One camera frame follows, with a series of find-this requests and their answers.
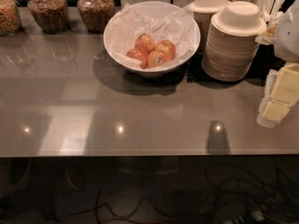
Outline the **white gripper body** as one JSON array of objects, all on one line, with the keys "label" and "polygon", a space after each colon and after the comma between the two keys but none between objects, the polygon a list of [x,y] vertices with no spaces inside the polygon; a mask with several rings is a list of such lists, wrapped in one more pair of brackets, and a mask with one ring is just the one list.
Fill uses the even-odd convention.
[{"label": "white gripper body", "polygon": [[274,51],[286,62],[299,62],[299,0],[295,0],[279,18]]}]

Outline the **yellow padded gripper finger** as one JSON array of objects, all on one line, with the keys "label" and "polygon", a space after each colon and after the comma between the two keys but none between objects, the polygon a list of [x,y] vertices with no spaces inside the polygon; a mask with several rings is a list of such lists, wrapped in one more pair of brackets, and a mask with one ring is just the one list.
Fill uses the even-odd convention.
[{"label": "yellow padded gripper finger", "polygon": [[278,71],[271,69],[266,77],[257,123],[274,128],[299,101],[299,63],[286,63]]}]

